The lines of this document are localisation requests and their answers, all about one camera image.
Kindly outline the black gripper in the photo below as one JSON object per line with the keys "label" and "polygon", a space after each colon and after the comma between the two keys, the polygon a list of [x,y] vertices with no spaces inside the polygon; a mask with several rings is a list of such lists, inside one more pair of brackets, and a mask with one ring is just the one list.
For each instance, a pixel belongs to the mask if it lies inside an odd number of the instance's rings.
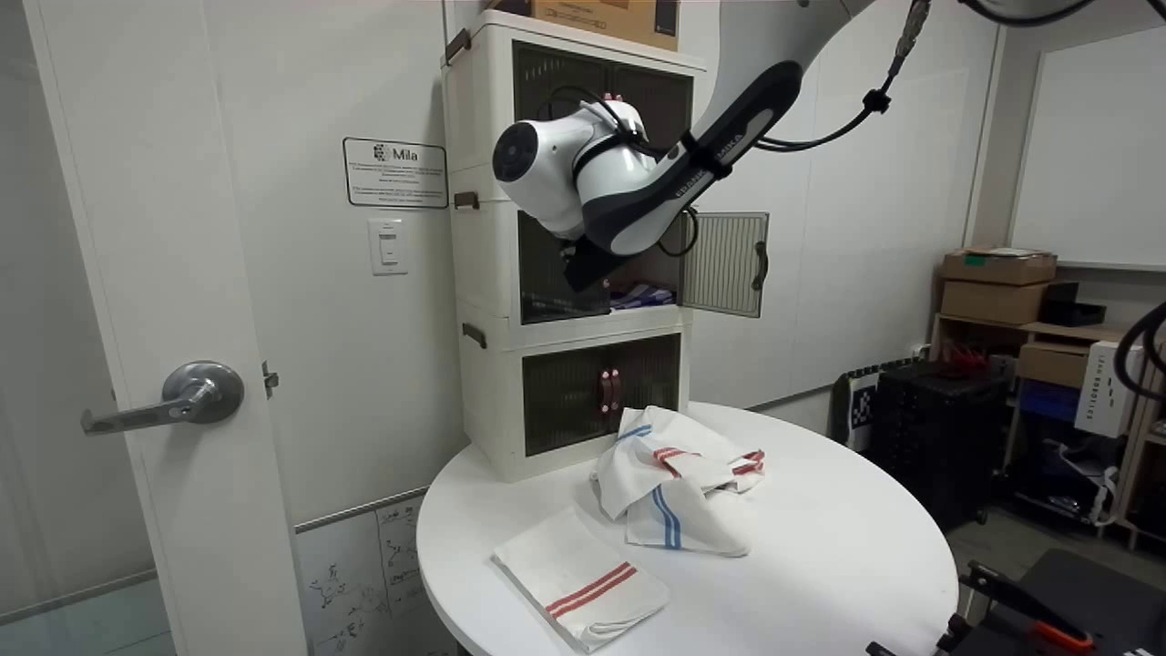
{"label": "black gripper", "polygon": [[564,239],[560,243],[560,267],[564,267],[564,283],[572,293],[588,293],[591,283],[606,282],[611,268],[623,267],[621,254],[600,250],[588,235]]}

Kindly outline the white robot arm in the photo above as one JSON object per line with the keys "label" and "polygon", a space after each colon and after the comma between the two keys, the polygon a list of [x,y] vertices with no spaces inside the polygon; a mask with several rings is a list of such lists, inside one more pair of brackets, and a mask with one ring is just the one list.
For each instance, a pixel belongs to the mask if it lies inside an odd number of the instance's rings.
{"label": "white robot arm", "polygon": [[872,0],[721,0],[721,54],[705,118],[665,153],[627,99],[568,118],[513,121],[493,144],[493,177],[560,239],[585,293],[665,239],[676,218],[795,105],[808,62]]}

